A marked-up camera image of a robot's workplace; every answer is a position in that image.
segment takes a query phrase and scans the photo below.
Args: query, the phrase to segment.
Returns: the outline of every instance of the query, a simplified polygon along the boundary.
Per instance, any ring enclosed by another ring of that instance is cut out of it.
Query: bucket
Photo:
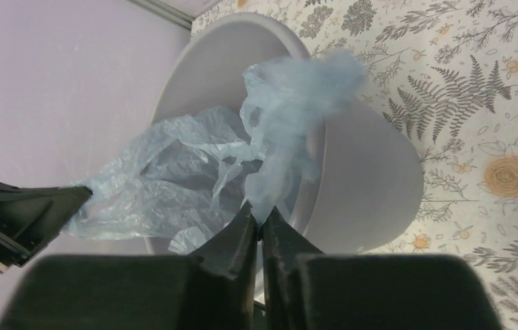
[[[280,56],[309,58],[295,33],[253,13],[232,14],[186,46],[160,96],[152,124],[204,109],[240,109],[244,70]],[[302,180],[290,224],[326,253],[356,253],[386,244],[412,222],[421,202],[422,168],[411,143],[373,109],[358,103],[330,118],[307,139],[321,167]],[[149,251],[166,254],[160,239]],[[260,269],[262,260],[259,256]],[[262,271],[255,296],[262,293]]]

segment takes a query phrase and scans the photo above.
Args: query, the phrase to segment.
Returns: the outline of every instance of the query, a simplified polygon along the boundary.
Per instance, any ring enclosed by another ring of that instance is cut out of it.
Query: floral pattern
[[[419,212],[365,253],[464,258],[518,330],[518,0],[223,0],[193,33],[234,12],[281,21],[315,57],[351,50],[360,99],[417,148]]]

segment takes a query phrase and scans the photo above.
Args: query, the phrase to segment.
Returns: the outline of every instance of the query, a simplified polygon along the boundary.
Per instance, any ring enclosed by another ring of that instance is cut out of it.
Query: plastic bag
[[[95,177],[94,196],[67,230],[92,239],[173,237],[188,253],[218,233],[245,200],[263,223],[289,219],[299,183],[320,169],[306,139],[351,107],[363,69],[348,52],[325,60],[278,58],[249,67],[240,118],[223,107],[154,124]]]

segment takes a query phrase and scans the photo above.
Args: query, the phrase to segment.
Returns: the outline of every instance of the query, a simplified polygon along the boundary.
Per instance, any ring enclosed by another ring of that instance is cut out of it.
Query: fern leaf print
[[[464,123],[480,109],[495,113],[497,96],[506,100],[512,98],[511,86],[505,85],[501,80],[497,60],[487,78],[473,55],[468,76],[453,69],[431,69],[441,75],[444,84],[409,76],[408,82],[412,90],[397,88],[402,105],[389,99],[391,122],[400,131],[406,129],[409,138],[416,129],[417,138],[422,140],[431,125],[433,143],[437,142],[446,127],[449,127],[450,138],[455,138],[460,134]]]

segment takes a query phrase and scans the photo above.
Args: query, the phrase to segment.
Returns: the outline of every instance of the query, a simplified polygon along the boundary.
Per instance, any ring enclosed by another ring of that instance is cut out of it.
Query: crumpled plastic
[[[364,76],[348,51],[249,67],[239,116],[216,107],[154,124],[99,174],[74,184],[93,197],[66,230],[91,239],[171,237],[171,250],[189,253],[245,201],[259,224],[275,206],[288,220],[301,180],[320,175],[307,135],[352,107]]]

